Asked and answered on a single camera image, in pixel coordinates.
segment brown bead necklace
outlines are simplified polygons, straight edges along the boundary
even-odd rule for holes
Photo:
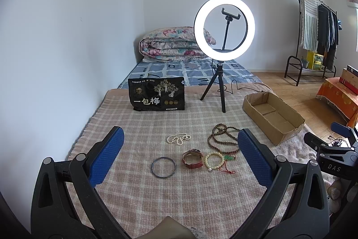
[[[219,148],[217,148],[216,146],[214,146],[213,144],[210,143],[210,140],[211,138],[213,138],[213,140],[216,142],[216,143],[219,143],[219,144],[223,144],[223,145],[235,145],[237,146],[237,142],[229,142],[229,141],[219,141],[216,139],[216,136],[219,136],[219,135],[223,135],[223,134],[226,134],[227,136],[229,136],[230,138],[234,139],[235,141],[237,141],[237,138],[234,137],[233,135],[231,135],[230,133],[227,132],[227,129],[234,129],[236,131],[240,131],[240,129],[238,128],[235,128],[235,127],[228,127],[226,126],[225,124],[223,123],[219,123],[217,124],[213,130],[212,130],[212,134],[208,137],[208,144],[211,148],[215,149],[216,151],[219,151],[220,153],[223,153],[223,154],[233,154],[233,153],[237,153],[240,151],[239,147],[236,149],[236,150],[232,150],[232,151],[222,151],[220,150]]]

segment tripod leg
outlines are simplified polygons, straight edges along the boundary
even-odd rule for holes
[[[220,98],[221,98],[221,109],[223,113],[226,112],[225,109],[225,92],[224,92],[224,82],[223,82],[223,75],[222,73],[218,75],[219,78],[219,88],[220,88]]]
[[[216,73],[214,74],[214,76],[211,78],[211,80],[210,80],[208,86],[206,87],[206,89],[205,89],[205,91],[204,91],[204,93],[203,93],[203,96],[202,96],[201,99],[200,99],[201,101],[204,99],[204,97],[205,97],[206,94],[208,93],[209,89],[210,89],[211,86],[213,85],[213,83],[214,83],[214,81],[215,81],[215,79],[216,79],[216,76],[218,76],[218,73],[217,73],[217,72],[216,72]]]

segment tree illustration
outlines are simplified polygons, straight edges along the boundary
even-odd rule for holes
[[[164,86],[162,85],[162,83],[160,83],[154,87],[154,90],[158,93],[159,96],[162,96],[162,91],[164,90]]]
[[[168,92],[168,86],[169,86],[171,83],[170,83],[168,80],[163,80],[160,84],[164,87],[164,91],[165,91],[165,92]]]
[[[178,87],[176,87],[174,84],[170,84],[168,86],[168,90],[171,91],[171,93],[169,94],[170,97],[174,97],[174,92],[176,92],[178,90]]]

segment blue patterned bedsheet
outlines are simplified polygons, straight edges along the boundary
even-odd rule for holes
[[[213,68],[216,70],[217,62],[214,61]],[[253,75],[235,60],[223,63],[224,83],[262,82],[260,78]],[[119,85],[118,88],[128,88],[128,78],[165,78],[184,77],[185,86],[208,85],[212,78],[211,59],[197,61],[168,61],[168,62],[140,62]]]

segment table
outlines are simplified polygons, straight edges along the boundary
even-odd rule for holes
[[[317,93],[335,105],[349,121],[348,127],[354,128],[358,122],[358,95],[339,82],[339,77],[327,78]]]

